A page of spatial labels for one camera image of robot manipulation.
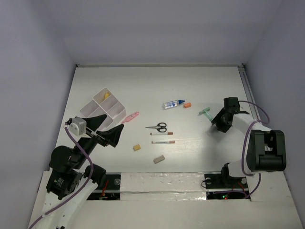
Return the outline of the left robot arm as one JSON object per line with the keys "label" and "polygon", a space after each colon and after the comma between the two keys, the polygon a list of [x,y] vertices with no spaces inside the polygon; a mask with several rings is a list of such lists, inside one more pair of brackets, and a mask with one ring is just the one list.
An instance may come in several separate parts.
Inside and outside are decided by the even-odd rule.
{"label": "left robot arm", "polygon": [[58,146],[51,154],[51,175],[42,213],[31,229],[70,229],[86,200],[119,200],[121,174],[108,174],[89,155],[97,145],[116,147],[123,124],[107,131],[98,128],[107,115],[70,118],[64,129],[74,147]]}

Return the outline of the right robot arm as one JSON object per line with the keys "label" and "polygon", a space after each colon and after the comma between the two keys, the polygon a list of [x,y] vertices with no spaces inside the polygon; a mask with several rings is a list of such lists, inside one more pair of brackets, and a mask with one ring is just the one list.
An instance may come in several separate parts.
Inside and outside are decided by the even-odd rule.
{"label": "right robot arm", "polygon": [[224,98],[223,108],[211,123],[222,133],[233,127],[244,134],[241,159],[222,167],[219,181],[224,187],[232,186],[239,178],[286,169],[283,131],[272,130],[265,122],[253,119],[247,111],[241,110],[237,97]]}

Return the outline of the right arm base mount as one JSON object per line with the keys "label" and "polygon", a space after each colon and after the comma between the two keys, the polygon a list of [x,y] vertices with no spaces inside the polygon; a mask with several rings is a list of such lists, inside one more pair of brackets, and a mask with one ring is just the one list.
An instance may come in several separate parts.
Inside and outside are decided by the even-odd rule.
{"label": "right arm base mount", "polygon": [[250,199],[246,177],[224,177],[221,173],[204,175],[201,187],[207,200]]}

